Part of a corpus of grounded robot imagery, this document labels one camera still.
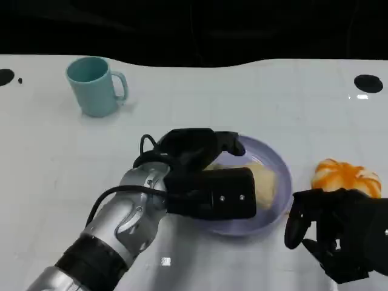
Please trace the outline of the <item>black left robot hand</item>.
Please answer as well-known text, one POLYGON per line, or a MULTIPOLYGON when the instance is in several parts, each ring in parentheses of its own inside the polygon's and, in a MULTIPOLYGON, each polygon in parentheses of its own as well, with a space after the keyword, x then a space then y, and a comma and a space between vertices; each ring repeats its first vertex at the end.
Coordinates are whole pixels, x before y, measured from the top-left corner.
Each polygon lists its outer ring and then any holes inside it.
POLYGON ((168 154, 189 172, 204 170, 223 152, 233 156, 246 153, 238 133, 216 132, 210 128, 171 130, 159 140, 158 150, 168 154))

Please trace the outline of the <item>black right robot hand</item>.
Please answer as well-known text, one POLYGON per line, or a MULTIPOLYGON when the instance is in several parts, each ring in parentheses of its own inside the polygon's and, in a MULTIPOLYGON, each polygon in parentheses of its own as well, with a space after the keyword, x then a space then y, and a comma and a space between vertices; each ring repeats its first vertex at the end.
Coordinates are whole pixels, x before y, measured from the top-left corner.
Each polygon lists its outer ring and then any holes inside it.
POLYGON ((356 189, 295 192, 284 243, 302 244, 338 284, 387 275, 387 199, 356 189))

